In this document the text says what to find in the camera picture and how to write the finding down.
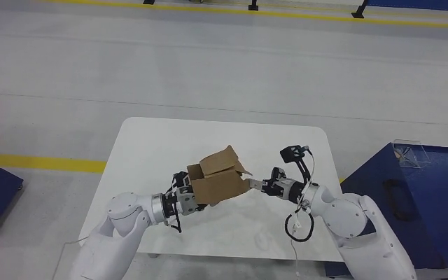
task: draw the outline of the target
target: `white cable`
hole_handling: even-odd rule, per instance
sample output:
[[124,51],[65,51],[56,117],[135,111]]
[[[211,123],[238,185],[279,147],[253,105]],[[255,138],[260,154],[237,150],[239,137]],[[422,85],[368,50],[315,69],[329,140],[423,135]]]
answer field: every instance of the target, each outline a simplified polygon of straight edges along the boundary
[[[297,209],[296,210],[298,210],[299,209],[299,207],[300,207],[300,203],[301,203],[301,201],[299,201],[299,200],[302,200],[303,199],[303,197],[304,197],[304,194],[306,193],[306,191],[308,190],[308,188],[309,188],[309,186],[311,185],[311,183],[312,183],[312,181],[313,181],[313,175],[314,175],[314,168],[315,168],[315,166],[316,166],[316,162],[314,161],[314,156],[313,156],[313,154],[312,153],[310,153],[310,155],[311,155],[311,158],[312,158],[312,160],[313,160],[313,169],[312,169],[312,171],[311,171],[311,176],[309,177],[309,181],[308,181],[308,183],[306,184],[306,186],[303,188],[303,191],[302,191],[302,195],[301,195],[301,197],[300,198],[298,198],[297,199]],[[296,215],[295,215],[295,219],[298,221],[298,215],[299,215],[299,211],[296,213]],[[294,255],[295,255],[295,276],[297,277],[297,280],[299,280],[300,279],[300,273],[299,273],[299,267],[298,267],[298,263],[299,263],[299,260],[298,260],[298,257],[297,257],[297,251],[295,250],[295,247],[294,247],[294,244],[293,244],[293,239],[291,238],[290,239],[290,244],[291,244],[291,247],[293,247],[293,250],[294,250]]]
[[86,237],[84,237],[82,239],[76,240],[76,241],[65,242],[64,245],[62,245],[62,250],[61,250],[61,253],[59,254],[59,258],[57,259],[56,268],[55,268],[55,271],[53,272],[53,276],[51,277],[51,280],[55,280],[57,268],[59,267],[59,263],[61,262],[62,254],[64,253],[65,246],[67,244],[75,244],[75,243],[81,242],[81,241],[83,241],[84,239],[87,239],[87,238],[88,238],[88,236],[86,236]]
[[294,255],[295,255],[295,276],[297,277],[297,280],[299,280],[300,279],[300,273],[299,273],[299,260],[298,260],[298,257],[297,257],[297,251],[295,250],[295,247],[294,247],[294,244],[293,244],[293,240],[291,239],[289,242],[291,244],[291,247],[293,247]]

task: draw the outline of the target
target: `blue barrier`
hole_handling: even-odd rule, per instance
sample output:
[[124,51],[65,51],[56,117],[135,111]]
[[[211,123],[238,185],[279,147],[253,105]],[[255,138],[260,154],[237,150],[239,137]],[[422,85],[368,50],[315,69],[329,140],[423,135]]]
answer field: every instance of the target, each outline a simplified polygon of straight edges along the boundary
[[420,8],[448,11],[447,0],[369,0],[369,6]]

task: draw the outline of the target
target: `metal bracket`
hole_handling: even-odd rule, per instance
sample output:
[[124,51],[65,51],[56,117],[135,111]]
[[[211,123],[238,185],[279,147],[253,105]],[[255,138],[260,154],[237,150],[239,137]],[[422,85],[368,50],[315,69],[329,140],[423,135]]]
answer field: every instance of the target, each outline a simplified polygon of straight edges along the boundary
[[252,0],[251,5],[249,5],[250,11],[258,11],[257,0]]
[[369,0],[364,0],[363,4],[362,4],[361,6],[358,7],[358,10],[356,10],[355,13],[351,13],[351,15],[352,15],[354,18],[364,18],[363,13],[364,13],[365,7],[366,7],[368,4],[369,4]]
[[195,200],[195,194],[191,187],[181,187],[176,190],[177,201],[181,204],[182,215],[188,216],[191,213],[195,213],[199,205]]

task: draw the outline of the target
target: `box flap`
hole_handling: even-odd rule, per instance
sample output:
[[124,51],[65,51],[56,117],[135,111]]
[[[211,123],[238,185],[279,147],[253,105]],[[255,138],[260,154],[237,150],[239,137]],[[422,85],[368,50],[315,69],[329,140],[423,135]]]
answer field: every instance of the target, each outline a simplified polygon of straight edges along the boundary
[[241,162],[239,160],[237,161],[237,163],[235,163],[234,170],[236,170],[240,173],[244,173],[244,174],[248,174],[248,175],[252,176],[252,173],[245,170],[245,168],[243,167],[243,165],[241,164]]
[[204,178],[204,174],[202,173],[202,169],[199,164],[188,165],[187,172],[190,177],[190,181]]
[[203,160],[199,161],[204,175],[210,175],[219,171],[223,171],[235,166],[238,161],[238,155],[235,153],[231,145],[226,149],[209,155]]

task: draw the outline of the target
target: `blue platform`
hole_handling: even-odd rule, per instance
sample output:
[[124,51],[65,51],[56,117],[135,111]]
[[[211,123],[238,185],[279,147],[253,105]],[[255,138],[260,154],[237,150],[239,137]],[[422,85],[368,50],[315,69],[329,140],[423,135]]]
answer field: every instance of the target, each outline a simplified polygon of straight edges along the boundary
[[[390,143],[341,187],[343,193],[368,195],[378,204],[416,269],[442,269],[448,260],[448,148],[423,147],[430,163],[406,168]],[[325,270],[329,277],[348,274],[341,262],[327,262]]]
[[448,11],[447,0],[369,0],[369,6]]
[[0,168],[0,216],[8,208],[23,180]]

